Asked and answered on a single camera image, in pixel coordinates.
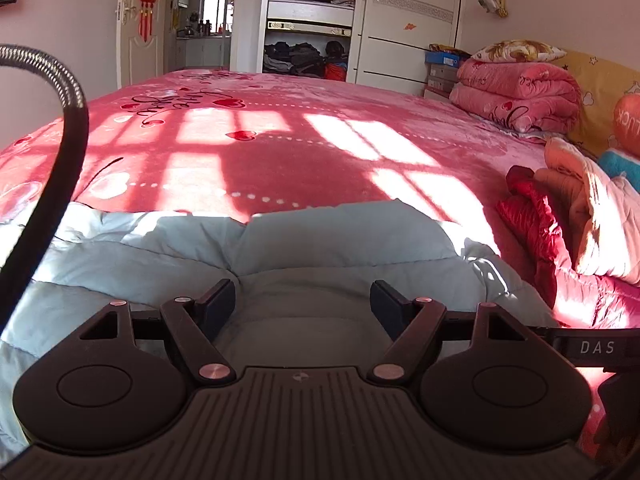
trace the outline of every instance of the window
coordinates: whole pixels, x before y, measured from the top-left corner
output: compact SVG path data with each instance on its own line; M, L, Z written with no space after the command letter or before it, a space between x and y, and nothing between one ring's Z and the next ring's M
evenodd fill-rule
M202 4L202 20L211 22L212 32L217 32L220 27L225 28L225 4L226 4L226 30L231 32L234 22L233 0L204 0Z

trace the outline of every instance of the ridged black panel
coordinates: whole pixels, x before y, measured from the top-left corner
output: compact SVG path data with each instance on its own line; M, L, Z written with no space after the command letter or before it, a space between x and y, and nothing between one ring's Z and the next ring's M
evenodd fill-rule
M198 391L182 418L144 446L97 458L31 447L7 480L586 480L596 466L572 446L499 456L448 440L399 388L354 368L249 368Z

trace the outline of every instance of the pink wall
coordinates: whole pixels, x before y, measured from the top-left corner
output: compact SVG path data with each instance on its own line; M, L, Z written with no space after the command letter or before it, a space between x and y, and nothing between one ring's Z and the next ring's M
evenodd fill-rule
M466 0L458 46L541 40L640 70L640 0L507 0L507 8L500 19Z
M0 43L43 49L66 63L89 99L116 89L117 0L18 0L0 7ZM36 76L0 69L0 149L60 115Z

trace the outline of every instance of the peach blanket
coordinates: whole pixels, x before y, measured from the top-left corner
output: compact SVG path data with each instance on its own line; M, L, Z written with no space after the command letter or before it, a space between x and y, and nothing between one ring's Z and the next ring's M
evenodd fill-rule
M569 210L572 260L580 274L616 276L640 285L640 195L623 176L609 178L562 139L545 147L547 168L535 179Z

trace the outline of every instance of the red puffer jacket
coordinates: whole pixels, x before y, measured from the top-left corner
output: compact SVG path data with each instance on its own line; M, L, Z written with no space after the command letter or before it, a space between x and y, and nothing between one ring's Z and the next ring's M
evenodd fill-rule
M507 186L512 196L498 202L498 213L534 259L535 287L556 319L579 328L640 326L640 288L572 269L567 214L533 171L513 166Z

